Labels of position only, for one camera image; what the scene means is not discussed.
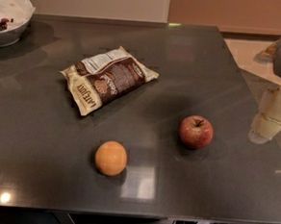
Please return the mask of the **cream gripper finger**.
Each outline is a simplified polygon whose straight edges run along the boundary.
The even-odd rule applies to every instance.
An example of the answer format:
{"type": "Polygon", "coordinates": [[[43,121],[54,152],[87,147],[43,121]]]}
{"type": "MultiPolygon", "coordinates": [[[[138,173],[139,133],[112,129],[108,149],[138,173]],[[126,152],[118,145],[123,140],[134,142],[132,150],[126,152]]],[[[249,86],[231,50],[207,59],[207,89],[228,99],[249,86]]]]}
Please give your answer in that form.
{"type": "Polygon", "coordinates": [[[260,100],[259,112],[281,125],[281,86],[269,87],[260,100]]]}
{"type": "Polygon", "coordinates": [[[280,123],[274,119],[266,118],[262,113],[257,113],[251,122],[248,138],[253,143],[265,144],[280,133],[280,131],[280,123]]]}

